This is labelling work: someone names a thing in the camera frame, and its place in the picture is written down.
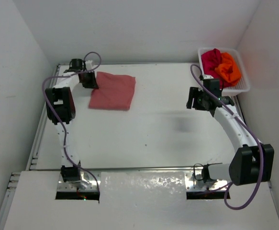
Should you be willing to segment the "orange t shirt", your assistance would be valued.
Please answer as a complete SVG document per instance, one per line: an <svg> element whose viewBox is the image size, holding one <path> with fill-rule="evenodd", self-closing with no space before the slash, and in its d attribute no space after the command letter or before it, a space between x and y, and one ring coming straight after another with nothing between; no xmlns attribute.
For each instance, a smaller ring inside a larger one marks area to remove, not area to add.
<svg viewBox="0 0 279 230"><path fill-rule="evenodd" d="M221 53L221 64L215 70L227 81L227 84L223 83L224 88L236 86L242 78L234 58L227 52Z"/></svg>

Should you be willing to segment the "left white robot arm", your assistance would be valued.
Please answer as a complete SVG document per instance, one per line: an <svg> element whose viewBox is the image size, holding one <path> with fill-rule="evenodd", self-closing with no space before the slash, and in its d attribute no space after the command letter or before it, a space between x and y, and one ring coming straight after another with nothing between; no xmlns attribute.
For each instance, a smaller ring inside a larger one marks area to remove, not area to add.
<svg viewBox="0 0 279 230"><path fill-rule="evenodd" d="M71 136L71 127L76 116L72 96L74 88L81 84L86 89L98 89L94 68L85 60L75 58L62 76L46 78L42 91L48 119L54 124L61 148L61 177L63 182L77 189L89 187L89 177L96 177L81 166L79 155Z"/></svg>

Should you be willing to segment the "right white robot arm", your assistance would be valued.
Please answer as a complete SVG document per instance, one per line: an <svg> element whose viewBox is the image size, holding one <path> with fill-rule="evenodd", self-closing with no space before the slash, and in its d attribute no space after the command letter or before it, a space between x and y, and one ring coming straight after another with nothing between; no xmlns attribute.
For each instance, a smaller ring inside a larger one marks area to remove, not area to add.
<svg viewBox="0 0 279 230"><path fill-rule="evenodd" d="M201 173L203 181L219 179L234 185L255 184L260 174L262 182L269 181L274 159L273 147L255 140L245 128L231 97L222 96L219 80L204 79L203 86L203 89L190 87L186 107L210 112L224 129L235 150L230 163L204 165Z"/></svg>

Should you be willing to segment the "salmon pink t shirt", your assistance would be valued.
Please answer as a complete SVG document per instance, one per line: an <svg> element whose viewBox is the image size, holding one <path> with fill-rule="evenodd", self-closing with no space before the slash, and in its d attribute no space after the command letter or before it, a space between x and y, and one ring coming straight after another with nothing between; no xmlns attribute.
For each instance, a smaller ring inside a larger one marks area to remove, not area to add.
<svg viewBox="0 0 279 230"><path fill-rule="evenodd" d="M98 89L91 93L89 109L128 111L135 92L136 79L129 75L97 72Z"/></svg>

